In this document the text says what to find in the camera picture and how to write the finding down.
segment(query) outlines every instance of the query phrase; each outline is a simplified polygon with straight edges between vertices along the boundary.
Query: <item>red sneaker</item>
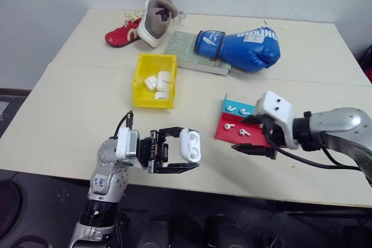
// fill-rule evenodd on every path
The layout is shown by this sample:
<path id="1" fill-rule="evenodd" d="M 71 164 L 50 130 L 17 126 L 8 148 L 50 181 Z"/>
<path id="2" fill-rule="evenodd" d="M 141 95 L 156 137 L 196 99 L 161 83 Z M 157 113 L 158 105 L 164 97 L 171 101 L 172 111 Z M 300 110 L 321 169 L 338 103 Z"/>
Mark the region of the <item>red sneaker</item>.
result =
<path id="1" fill-rule="evenodd" d="M 134 16 L 131 17 L 130 20 L 126 20 L 122 27 L 119 27 L 106 34 L 106 43 L 114 48 L 121 48 L 139 40 L 140 37 L 137 36 L 137 28 L 141 20 L 142 18 L 140 16 Z"/>

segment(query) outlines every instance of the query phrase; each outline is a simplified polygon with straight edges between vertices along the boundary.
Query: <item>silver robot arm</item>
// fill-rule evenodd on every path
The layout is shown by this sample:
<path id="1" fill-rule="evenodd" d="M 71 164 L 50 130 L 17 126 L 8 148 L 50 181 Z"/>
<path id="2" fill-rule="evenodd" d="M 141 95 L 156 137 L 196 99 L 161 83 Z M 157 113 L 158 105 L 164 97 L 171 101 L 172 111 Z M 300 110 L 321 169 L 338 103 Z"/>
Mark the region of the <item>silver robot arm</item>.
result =
<path id="1" fill-rule="evenodd" d="M 107 248 L 115 231 L 118 204 L 128 183 L 128 169 L 134 167 L 154 174 L 179 174 L 199 166 L 200 135 L 187 128 L 173 127 L 152 130 L 141 139 L 132 129 L 133 113 L 128 112 L 119 122 L 113 137 L 97 152 L 97 165 L 90 180 L 87 202 L 76 224 L 69 248 Z M 180 138 L 180 155 L 187 163 L 168 162 L 166 137 Z"/>
<path id="2" fill-rule="evenodd" d="M 351 107 L 328 112 L 305 112 L 304 117 L 296 118 L 292 105 L 274 92 L 266 92 L 256 102 L 255 115 L 243 119 L 247 124 L 261 124 L 263 134 L 272 148 L 252 146 L 248 143 L 234 145 L 232 148 L 253 155 L 276 158 L 277 152 L 311 166 L 328 169 L 350 169 L 362 171 L 372 185 L 372 119 L 362 110 Z M 328 149 L 341 152 L 352 158 L 358 167 L 328 166 L 301 159 L 281 148 L 305 151 L 322 149 L 331 158 Z"/>

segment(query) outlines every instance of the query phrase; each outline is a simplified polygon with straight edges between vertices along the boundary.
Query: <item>shoe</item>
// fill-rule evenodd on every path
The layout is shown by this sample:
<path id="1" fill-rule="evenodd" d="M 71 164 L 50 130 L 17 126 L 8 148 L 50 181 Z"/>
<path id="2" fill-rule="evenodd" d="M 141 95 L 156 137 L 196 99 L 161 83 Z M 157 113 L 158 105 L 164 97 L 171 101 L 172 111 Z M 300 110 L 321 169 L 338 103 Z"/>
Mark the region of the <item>shoe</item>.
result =
<path id="1" fill-rule="evenodd" d="M 126 12 L 126 18 L 128 19 L 122 27 L 105 35 L 106 43 L 114 48 L 121 48 L 140 39 L 137 36 L 137 28 L 142 20 L 142 12 L 136 11 L 134 16 Z"/>
<path id="2" fill-rule="evenodd" d="M 147 0 L 144 18 L 138 27 L 138 35 L 155 48 L 167 30 L 170 20 L 177 15 L 177 8 L 173 6 L 171 0 Z"/>

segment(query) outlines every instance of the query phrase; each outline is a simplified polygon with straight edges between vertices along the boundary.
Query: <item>black floor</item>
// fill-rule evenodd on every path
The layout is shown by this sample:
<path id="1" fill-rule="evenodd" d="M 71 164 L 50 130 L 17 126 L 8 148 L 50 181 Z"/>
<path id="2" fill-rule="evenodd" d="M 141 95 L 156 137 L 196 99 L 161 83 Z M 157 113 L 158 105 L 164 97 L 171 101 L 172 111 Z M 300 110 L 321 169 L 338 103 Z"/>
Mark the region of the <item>black floor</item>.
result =
<path id="1" fill-rule="evenodd" d="M 0 95 L 0 101 L 4 98 L 8 96 Z M 10 102 L 7 107 L 8 120 L 5 118 L 4 121 L 0 121 L 0 131 L 10 122 L 10 116 L 14 116 L 22 103 L 17 98 Z M 0 180 L 6 180 L 14 175 L 14 172 L 0 170 Z M 20 218 L 13 229 L 0 239 L 0 247 L 9 247 L 17 238 L 24 235 L 38 235 L 50 241 L 54 248 L 66 248 L 74 225 L 84 208 L 88 182 L 24 173 L 16 174 L 12 181 L 20 185 L 24 202 Z M 201 247 L 185 240 L 188 228 L 195 235 L 203 227 L 205 218 L 216 214 L 228 216 L 236 221 L 251 247 L 259 247 L 256 241 L 263 235 L 272 238 L 280 236 L 285 246 L 279 246 L 280 243 L 277 242 L 273 247 L 348 247 L 343 236 L 345 227 L 372 227 L 371 219 L 366 219 L 371 216 L 371 212 L 366 209 L 341 208 L 330 211 L 336 208 L 323 208 L 338 214 L 364 214 L 359 218 L 303 217 L 288 212 L 302 211 L 304 205 L 129 185 L 120 203 L 119 212 L 129 219 L 128 227 L 122 231 L 124 247 L 130 248 L 135 247 L 148 220 L 159 214 L 166 214 L 172 220 L 189 224 L 185 226 L 181 240 L 179 238 L 177 245 L 174 246 L 176 248 Z M 305 209 L 314 208 L 308 205 Z M 24 248 L 34 247 L 38 246 L 29 245 Z"/>

